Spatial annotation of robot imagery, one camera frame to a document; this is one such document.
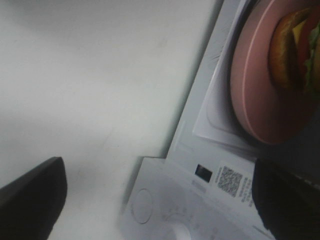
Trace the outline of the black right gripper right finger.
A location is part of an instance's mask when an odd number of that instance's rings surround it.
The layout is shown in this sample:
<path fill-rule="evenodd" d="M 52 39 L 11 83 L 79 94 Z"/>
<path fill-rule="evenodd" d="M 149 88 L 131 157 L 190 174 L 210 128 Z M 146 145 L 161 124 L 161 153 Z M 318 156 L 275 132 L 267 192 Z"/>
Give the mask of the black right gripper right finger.
<path fill-rule="evenodd" d="M 258 159 L 252 198 L 264 227 L 277 240 L 320 238 L 320 189 L 315 184 Z"/>

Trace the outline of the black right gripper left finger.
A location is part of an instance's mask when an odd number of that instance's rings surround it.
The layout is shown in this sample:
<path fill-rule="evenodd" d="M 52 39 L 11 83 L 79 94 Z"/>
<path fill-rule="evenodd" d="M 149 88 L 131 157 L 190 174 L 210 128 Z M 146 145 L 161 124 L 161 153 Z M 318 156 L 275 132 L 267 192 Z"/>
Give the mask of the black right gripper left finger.
<path fill-rule="evenodd" d="M 0 189 L 0 238 L 46 240 L 67 198 L 64 160 L 52 157 Z"/>

